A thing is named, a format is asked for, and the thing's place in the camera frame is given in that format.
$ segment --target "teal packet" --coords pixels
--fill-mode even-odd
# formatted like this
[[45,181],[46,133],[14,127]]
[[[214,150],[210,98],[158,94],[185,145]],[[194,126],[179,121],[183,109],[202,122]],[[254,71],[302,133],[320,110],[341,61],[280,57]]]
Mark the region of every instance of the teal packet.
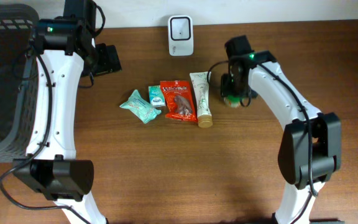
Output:
[[153,107],[165,106],[164,94],[160,86],[149,86],[149,99]]
[[120,107],[131,110],[132,113],[134,113],[145,124],[155,119],[155,117],[161,113],[160,110],[155,109],[150,103],[143,100],[137,90],[135,90],[129,97],[128,101],[123,103]]

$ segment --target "white wall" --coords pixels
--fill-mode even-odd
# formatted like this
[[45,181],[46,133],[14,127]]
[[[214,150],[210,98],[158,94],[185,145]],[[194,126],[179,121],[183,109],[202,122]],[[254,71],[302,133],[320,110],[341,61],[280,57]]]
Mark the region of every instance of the white wall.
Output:
[[[166,26],[174,14],[191,16],[195,25],[358,19],[358,0],[95,1],[106,15],[106,27]],[[32,6],[40,18],[63,14],[64,0],[0,0],[0,4],[14,2]]]

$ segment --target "table surface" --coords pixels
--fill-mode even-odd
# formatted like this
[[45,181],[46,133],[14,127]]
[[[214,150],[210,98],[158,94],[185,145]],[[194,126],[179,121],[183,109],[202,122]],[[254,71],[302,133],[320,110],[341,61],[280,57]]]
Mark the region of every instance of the table surface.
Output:
[[[268,218],[278,208],[285,183],[277,164],[283,131],[261,98],[232,109],[211,90],[214,124],[208,129],[164,115],[144,125],[119,107],[135,89],[148,99],[150,85],[207,71],[227,59],[224,43],[244,34],[254,50],[276,56],[312,104],[341,118],[342,167],[321,191],[311,218],[358,223],[358,21],[196,26],[189,57],[169,55],[166,27],[104,30],[97,42],[117,47],[123,71],[78,91],[75,144],[77,158],[94,163],[92,192],[110,222],[242,222]],[[224,71],[217,68],[212,82]],[[0,164],[0,175],[10,166]],[[28,205],[52,204],[15,178],[6,187]],[[56,210],[21,210],[0,193],[0,223],[68,221]]]

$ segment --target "white device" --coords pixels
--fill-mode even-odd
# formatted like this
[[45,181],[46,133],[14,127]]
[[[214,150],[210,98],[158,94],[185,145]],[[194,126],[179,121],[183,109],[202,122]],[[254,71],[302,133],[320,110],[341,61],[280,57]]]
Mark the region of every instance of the white device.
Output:
[[171,16],[168,20],[169,54],[188,56],[193,54],[193,20],[190,16]]

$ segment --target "white tube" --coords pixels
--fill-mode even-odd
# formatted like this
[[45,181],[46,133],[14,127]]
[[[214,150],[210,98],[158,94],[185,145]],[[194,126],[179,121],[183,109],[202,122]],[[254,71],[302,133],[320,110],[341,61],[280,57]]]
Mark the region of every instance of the white tube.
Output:
[[206,81],[206,76],[207,72],[190,74],[197,101],[198,126],[201,128],[209,128],[212,126],[212,115],[208,106],[209,85]]

